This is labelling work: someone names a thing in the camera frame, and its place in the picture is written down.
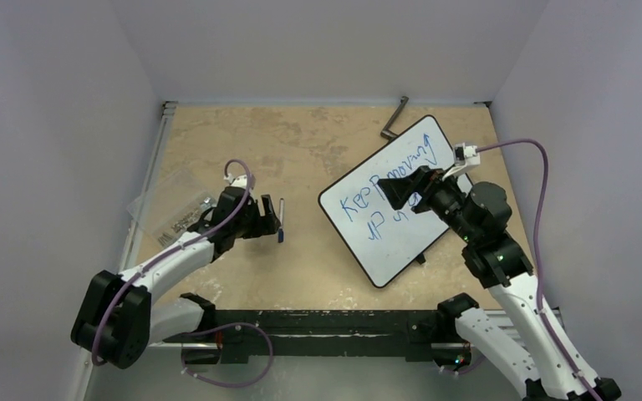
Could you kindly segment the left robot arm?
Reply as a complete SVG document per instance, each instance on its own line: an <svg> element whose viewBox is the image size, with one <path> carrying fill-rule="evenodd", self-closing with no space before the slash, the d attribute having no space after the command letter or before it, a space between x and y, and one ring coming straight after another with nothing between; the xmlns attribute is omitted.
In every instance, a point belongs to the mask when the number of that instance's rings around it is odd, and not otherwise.
<svg viewBox="0 0 642 401"><path fill-rule="evenodd" d="M191 292L171 305L156 303L193 272L212 264L238 240L274 236L281 228L269 194L229 185L217 204L165 250L133 268L97 273L89 283L70 334L96 366L129 368L146 348L189 335L204 342L216 330L212 302Z"/></svg>

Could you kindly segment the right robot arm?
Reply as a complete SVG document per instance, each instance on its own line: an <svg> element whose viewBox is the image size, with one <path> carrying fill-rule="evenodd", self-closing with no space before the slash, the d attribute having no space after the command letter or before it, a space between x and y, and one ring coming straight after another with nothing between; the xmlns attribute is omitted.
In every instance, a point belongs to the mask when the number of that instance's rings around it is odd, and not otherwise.
<svg viewBox="0 0 642 401"><path fill-rule="evenodd" d="M512 208L506 191L481 181L464 192L442 169L421 166L402 178L378 182L393 209L420 197L412 210L433 211L464 242L465 266L499 303L519 336L492 324L465 293L437 306L436 329L445 339L468 341L512 384L523 400L617 400L622 392L580 355L540 290L532 263L507 231Z"/></svg>

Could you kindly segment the blue whiteboard marker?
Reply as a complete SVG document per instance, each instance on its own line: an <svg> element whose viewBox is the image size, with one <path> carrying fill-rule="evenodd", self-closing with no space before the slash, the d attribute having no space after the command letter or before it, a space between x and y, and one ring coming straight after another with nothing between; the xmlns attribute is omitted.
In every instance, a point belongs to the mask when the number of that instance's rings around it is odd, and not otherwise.
<svg viewBox="0 0 642 401"><path fill-rule="evenodd" d="M284 242L284 212L285 212L285 200L283 198L280 198L279 211L278 211L278 220L279 220L278 243L280 244Z"/></svg>

